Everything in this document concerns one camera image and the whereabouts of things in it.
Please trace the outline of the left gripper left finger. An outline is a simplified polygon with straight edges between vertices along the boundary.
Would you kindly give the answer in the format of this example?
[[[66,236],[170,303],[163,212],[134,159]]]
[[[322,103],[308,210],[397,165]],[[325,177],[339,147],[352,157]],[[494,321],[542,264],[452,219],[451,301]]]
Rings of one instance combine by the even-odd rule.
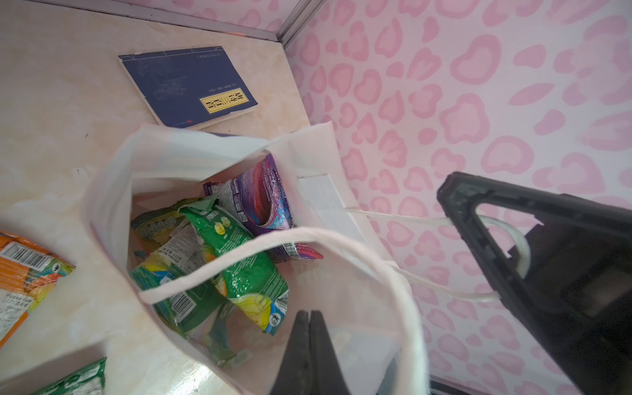
[[[309,313],[297,313],[271,395],[307,395],[311,392]]]

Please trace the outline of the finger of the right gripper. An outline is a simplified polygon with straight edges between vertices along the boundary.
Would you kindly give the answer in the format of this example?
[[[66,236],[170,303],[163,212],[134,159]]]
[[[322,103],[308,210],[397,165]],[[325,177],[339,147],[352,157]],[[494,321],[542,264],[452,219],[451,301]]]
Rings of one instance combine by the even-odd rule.
[[[503,305],[585,394],[631,391],[631,213],[455,172],[437,199]],[[503,251],[482,204],[533,215],[527,251]]]

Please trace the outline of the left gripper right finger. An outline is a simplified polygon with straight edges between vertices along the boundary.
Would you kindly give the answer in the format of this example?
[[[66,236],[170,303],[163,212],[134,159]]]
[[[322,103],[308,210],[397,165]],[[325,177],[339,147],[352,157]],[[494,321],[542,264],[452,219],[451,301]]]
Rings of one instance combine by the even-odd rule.
[[[324,315],[317,310],[310,313],[309,354],[309,394],[351,394],[343,378]]]

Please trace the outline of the red white paper bag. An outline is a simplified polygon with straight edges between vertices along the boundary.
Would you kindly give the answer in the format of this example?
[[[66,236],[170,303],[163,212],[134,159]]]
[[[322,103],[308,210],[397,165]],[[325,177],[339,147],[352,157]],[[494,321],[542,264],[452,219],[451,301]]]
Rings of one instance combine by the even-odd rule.
[[[290,288],[287,317],[276,336],[256,332],[238,314],[228,324],[231,343],[245,357],[222,368],[210,352],[160,329],[185,355],[206,365],[238,394],[267,394],[281,366],[300,310],[319,310],[334,336],[337,361],[353,394],[426,394],[429,361],[412,284],[426,280],[391,259],[351,191],[332,125],[318,124],[274,140],[146,125],[135,131],[96,175],[84,196],[82,221],[121,274],[133,265],[130,222],[136,208],[168,206],[199,191],[206,180],[230,179],[272,155],[295,227],[248,242],[238,258],[284,242],[312,243],[324,257],[289,262],[281,274]]]

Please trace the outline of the small green snack packet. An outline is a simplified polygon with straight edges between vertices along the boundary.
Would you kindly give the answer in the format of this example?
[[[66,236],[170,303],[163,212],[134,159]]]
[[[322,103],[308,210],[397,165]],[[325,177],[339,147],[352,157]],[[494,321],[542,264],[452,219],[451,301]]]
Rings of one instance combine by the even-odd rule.
[[[210,197],[184,205],[179,214],[216,258],[254,239],[238,218]],[[289,286],[266,253],[238,261],[214,276],[212,283],[263,332],[277,333],[286,317]]]

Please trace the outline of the purple snack packet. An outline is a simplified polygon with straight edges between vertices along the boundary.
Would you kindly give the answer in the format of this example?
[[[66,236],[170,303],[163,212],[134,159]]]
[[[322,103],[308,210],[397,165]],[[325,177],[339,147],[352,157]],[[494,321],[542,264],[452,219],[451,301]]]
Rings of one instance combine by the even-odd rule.
[[[218,197],[218,204],[255,236],[294,227],[286,192],[271,154],[226,182],[207,181],[203,190],[207,196]]]

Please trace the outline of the large green snack packet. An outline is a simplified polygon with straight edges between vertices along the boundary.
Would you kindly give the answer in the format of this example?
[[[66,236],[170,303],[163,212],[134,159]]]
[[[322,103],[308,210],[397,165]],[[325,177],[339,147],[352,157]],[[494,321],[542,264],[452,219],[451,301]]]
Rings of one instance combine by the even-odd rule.
[[[32,395],[104,395],[106,362],[106,357],[97,360]]]

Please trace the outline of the orange snack packet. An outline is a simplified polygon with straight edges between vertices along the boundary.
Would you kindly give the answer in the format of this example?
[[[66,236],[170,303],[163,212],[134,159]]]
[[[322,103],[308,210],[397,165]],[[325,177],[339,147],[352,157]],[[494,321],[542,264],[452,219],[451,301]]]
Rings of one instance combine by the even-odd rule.
[[[1,344],[76,266],[17,235],[1,233]]]

